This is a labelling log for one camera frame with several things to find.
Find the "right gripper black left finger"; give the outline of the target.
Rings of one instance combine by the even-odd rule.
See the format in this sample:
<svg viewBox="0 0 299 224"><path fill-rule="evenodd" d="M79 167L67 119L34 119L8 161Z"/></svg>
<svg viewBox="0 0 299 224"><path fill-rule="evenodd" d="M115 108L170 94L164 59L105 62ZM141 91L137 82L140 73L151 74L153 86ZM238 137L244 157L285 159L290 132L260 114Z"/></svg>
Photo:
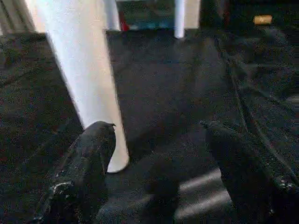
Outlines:
<svg viewBox="0 0 299 224"><path fill-rule="evenodd" d="M115 125L91 124L69 147L32 218L34 224L95 224L107 200L105 178L116 147Z"/></svg>

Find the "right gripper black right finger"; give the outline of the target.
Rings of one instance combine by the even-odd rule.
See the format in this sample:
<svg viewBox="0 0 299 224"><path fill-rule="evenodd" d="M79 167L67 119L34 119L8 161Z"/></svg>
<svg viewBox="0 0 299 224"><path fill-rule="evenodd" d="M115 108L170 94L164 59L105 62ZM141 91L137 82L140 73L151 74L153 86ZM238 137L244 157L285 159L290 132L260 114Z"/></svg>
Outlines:
<svg viewBox="0 0 299 224"><path fill-rule="evenodd" d="M201 122L240 222L297 224L299 178L256 136L218 122Z"/></svg>

